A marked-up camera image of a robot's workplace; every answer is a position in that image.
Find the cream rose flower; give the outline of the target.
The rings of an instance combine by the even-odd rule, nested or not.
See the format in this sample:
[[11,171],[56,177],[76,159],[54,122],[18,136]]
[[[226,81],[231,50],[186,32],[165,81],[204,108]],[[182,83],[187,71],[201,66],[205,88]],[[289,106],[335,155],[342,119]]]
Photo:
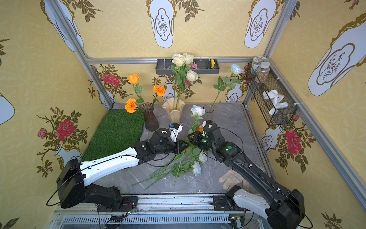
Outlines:
[[171,70],[172,70],[173,74],[175,75],[175,80],[176,80],[176,75],[180,70],[185,70],[185,71],[191,70],[190,63],[193,63],[193,59],[194,59],[194,56],[190,55],[188,53],[184,53],[184,54],[175,53],[172,56],[173,65],[171,66]]

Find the cream rose single stem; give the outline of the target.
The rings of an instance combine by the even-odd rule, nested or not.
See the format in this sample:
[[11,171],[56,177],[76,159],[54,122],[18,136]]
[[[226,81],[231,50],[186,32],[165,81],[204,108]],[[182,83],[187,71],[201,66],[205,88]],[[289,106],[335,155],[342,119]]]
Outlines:
[[196,81],[198,79],[198,74],[192,70],[185,71],[180,70],[176,75],[175,85],[178,89],[178,96],[177,100],[180,100],[180,97],[182,94],[184,94],[188,89],[190,89],[190,86],[192,82]]

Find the orange rose flower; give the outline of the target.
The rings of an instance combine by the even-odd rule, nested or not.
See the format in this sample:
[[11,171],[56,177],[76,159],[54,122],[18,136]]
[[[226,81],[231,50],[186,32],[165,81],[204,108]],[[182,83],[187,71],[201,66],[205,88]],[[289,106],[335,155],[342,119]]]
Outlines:
[[128,81],[133,86],[134,92],[138,96],[138,99],[136,100],[136,102],[139,104],[145,103],[145,101],[142,97],[143,88],[140,85],[140,77],[137,74],[132,74],[132,75],[128,76]]

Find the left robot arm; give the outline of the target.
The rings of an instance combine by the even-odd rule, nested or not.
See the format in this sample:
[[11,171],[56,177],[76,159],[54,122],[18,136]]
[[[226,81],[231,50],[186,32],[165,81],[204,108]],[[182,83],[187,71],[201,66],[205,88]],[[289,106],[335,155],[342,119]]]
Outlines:
[[103,187],[94,182],[119,170],[148,164],[159,154],[181,154],[189,143],[172,139],[173,136],[177,134],[160,128],[150,139],[138,142],[122,152],[92,161],[68,161],[56,181],[60,207],[68,209],[80,203],[91,203],[119,211],[129,206],[131,203],[123,199],[117,187]]

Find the orange marigold flower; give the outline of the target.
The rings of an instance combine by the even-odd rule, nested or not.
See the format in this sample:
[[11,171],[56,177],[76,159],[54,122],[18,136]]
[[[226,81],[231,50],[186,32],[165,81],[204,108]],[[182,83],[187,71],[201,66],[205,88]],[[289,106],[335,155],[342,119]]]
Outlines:
[[158,97],[163,97],[166,93],[166,89],[163,86],[155,85],[153,87],[154,95],[152,99],[152,105],[158,102]]

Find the orange carnation flower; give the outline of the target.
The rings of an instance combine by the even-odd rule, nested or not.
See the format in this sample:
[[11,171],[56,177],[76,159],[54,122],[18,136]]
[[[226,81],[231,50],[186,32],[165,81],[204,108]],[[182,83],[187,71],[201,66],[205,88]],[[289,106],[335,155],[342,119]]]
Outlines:
[[135,113],[136,111],[141,112],[142,109],[138,104],[142,104],[142,103],[143,103],[143,100],[141,98],[139,98],[137,100],[134,98],[128,99],[128,101],[126,102],[126,105],[125,105],[125,110],[131,114]]

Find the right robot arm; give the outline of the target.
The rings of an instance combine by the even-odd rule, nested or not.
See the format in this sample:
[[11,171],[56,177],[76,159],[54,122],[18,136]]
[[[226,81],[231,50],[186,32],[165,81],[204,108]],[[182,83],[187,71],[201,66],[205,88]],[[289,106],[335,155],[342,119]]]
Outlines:
[[225,140],[216,123],[209,120],[202,131],[194,131],[187,137],[199,149],[212,151],[218,162],[237,172],[261,194],[262,199],[255,202],[237,190],[233,200],[238,207],[267,219],[273,229],[296,229],[300,225],[306,216],[303,194],[297,189],[289,190],[269,177],[240,147]]

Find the white rose flower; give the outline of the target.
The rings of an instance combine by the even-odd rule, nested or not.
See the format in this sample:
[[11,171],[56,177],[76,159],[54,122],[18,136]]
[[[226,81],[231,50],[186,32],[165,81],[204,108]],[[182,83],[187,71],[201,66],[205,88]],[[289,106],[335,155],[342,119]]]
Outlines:
[[188,134],[193,133],[194,131],[196,131],[199,128],[200,120],[203,119],[205,110],[200,106],[193,105],[191,108],[191,113],[192,113],[191,117],[194,118],[194,122],[193,122],[192,127],[188,130]]

